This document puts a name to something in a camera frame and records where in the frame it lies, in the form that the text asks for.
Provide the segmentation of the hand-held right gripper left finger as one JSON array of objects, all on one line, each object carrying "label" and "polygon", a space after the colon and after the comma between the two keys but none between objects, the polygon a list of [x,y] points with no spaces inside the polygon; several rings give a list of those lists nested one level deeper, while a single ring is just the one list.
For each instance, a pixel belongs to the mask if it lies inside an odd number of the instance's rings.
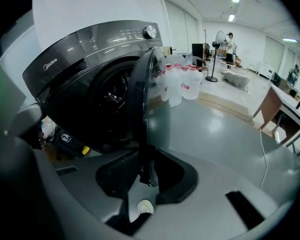
[{"label": "hand-held right gripper left finger", "polygon": [[144,222],[129,219],[129,191],[141,170],[136,151],[53,164],[35,150],[45,206],[60,235],[133,235]]}]

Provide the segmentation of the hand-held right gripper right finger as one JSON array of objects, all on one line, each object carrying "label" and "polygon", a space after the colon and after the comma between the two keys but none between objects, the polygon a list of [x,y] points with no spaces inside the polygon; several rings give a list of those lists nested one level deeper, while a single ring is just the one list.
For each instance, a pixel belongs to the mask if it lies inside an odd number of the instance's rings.
[{"label": "hand-held right gripper right finger", "polygon": [[170,149],[198,173],[195,190],[177,204],[159,204],[135,233],[138,240],[230,240],[245,237],[248,227],[227,198],[242,193],[265,220],[295,197],[293,162],[275,155],[244,158],[222,152],[215,156]]}]

